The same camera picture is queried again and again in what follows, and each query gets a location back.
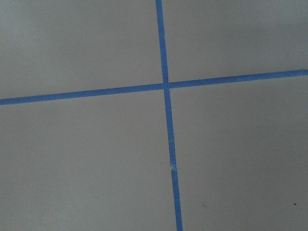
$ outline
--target tape strip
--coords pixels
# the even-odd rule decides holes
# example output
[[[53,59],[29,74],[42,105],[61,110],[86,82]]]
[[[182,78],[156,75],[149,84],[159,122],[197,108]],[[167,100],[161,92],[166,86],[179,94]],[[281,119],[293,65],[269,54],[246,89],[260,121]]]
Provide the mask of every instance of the tape strip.
[[[164,17],[163,17],[163,7],[161,0],[156,0],[156,13],[157,13],[160,58],[161,58],[163,85],[164,85],[169,156],[170,156],[170,165],[172,167],[171,177],[172,177],[172,187],[173,187],[175,218],[176,218],[177,231],[182,231],[183,227],[182,227],[182,214],[180,205],[179,179],[178,179],[178,169],[177,169],[177,161],[175,154],[171,98],[170,98],[169,81],[168,81],[168,65],[167,65]]]
[[[58,93],[58,94],[49,94],[49,95],[36,95],[36,96],[2,99],[0,100],[0,105],[31,103],[31,102],[51,101],[51,100],[63,100],[63,99],[81,98],[81,97],[89,97],[89,96],[112,95],[112,94],[148,91],[148,90],[161,90],[161,89],[163,89],[163,84],[159,83],[159,84],[140,85],[140,86],[122,87],[122,88],[85,90],[85,91],[76,91],[76,92],[68,92],[68,93]]]
[[[282,71],[282,72],[253,74],[245,76],[207,78],[207,79],[188,80],[188,81],[169,83],[169,88],[185,88],[185,87],[202,86],[202,85],[244,82],[244,81],[262,80],[270,78],[284,78],[284,77],[295,77],[295,76],[305,76],[305,75],[308,75],[308,70]]]

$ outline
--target blue tape line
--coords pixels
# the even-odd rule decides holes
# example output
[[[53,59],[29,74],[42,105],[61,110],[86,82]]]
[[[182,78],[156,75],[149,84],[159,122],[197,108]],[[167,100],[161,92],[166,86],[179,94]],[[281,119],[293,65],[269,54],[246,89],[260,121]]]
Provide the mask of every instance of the blue tape line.
[[[172,187],[173,187],[175,218],[176,218],[177,231],[182,231],[183,226],[182,226],[182,214],[181,214],[181,205],[180,205],[179,179],[178,179],[178,169],[177,169],[177,161],[176,161],[176,154],[175,154],[174,132],[173,132],[173,121],[172,121],[172,110],[171,110],[171,97],[170,97],[169,82],[168,82],[168,65],[167,65],[164,17],[163,17],[163,7],[162,7],[161,0],[156,0],[156,13],[157,13],[160,58],[161,58],[163,85],[164,85],[167,132],[168,132],[168,143],[169,143],[169,156],[170,156],[170,165],[172,167],[171,177],[172,177]]]
[[[149,84],[149,85],[140,85],[140,86],[132,86],[132,87],[122,87],[122,88],[85,90],[85,91],[76,91],[76,92],[68,92],[68,93],[58,93],[58,94],[49,94],[49,95],[36,95],[36,96],[2,99],[0,100],[0,105],[17,104],[17,103],[32,103],[32,102],[40,102],[40,101],[62,100],[62,99],[72,99],[72,98],[89,97],[89,96],[112,95],[112,94],[148,91],[148,90],[162,90],[162,89],[163,89],[163,84],[158,83],[158,84]]]
[[[172,82],[172,83],[169,83],[169,88],[185,88],[185,87],[202,86],[202,85],[244,82],[244,81],[262,80],[262,79],[270,79],[270,78],[296,77],[296,76],[305,76],[305,75],[308,75],[308,70],[282,71],[282,72],[253,74],[253,75],[245,75],[245,76],[207,78],[207,79],[188,80],[188,81],[181,81],[181,82]]]

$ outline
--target blue painter's tape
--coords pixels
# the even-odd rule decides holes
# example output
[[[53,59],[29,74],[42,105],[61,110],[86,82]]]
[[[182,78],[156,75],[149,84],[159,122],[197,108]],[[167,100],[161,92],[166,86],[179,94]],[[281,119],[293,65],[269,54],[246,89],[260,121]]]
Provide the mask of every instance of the blue painter's tape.
[[[163,84],[159,83],[159,84],[140,85],[140,86],[122,87],[122,88],[85,90],[85,91],[58,93],[58,94],[50,94],[50,95],[37,95],[37,96],[11,98],[11,99],[2,99],[0,100],[0,105],[31,103],[31,102],[51,101],[51,100],[63,100],[63,99],[72,99],[72,98],[80,98],[80,97],[112,95],[112,94],[148,91],[148,90],[162,90],[162,89],[163,89]]]
[[[244,82],[244,81],[262,80],[270,78],[296,77],[296,76],[306,76],[306,75],[308,75],[308,70],[282,71],[282,72],[253,74],[245,76],[231,76],[231,77],[207,78],[207,79],[188,80],[181,82],[172,82],[169,83],[169,87],[185,88],[185,87],[202,86],[202,85]]]
[[[166,50],[166,41],[165,41],[164,17],[163,17],[163,6],[162,6],[161,0],[156,0],[156,13],[157,13],[160,58],[161,58],[163,85],[164,85],[167,132],[168,132],[168,143],[169,143],[169,157],[170,157],[170,165],[172,167],[171,176],[172,176],[175,218],[176,218],[177,231],[182,231],[183,226],[182,226],[182,214],[181,214],[181,205],[180,205],[179,179],[178,179],[178,169],[177,169],[177,161],[176,161],[176,154],[175,154],[174,131],[173,131],[173,121],[172,121],[172,110],[171,110],[171,97],[170,97],[169,81],[168,81],[168,65],[167,65],[167,50]]]

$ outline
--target gray surface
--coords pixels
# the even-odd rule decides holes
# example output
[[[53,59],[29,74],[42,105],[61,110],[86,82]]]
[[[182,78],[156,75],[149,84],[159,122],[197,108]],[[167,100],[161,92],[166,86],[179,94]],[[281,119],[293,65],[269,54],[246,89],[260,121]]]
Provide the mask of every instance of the gray surface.
[[[174,231],[162,91],[0,107],[1,231]]]
[[[306,0],[164,0],[170,81],[308,68]]]
[[[172,89],[184,230],[307,230],[307,86],[308,76]]]
[[[0,2],[0,98],[160,83],[155,1]]]

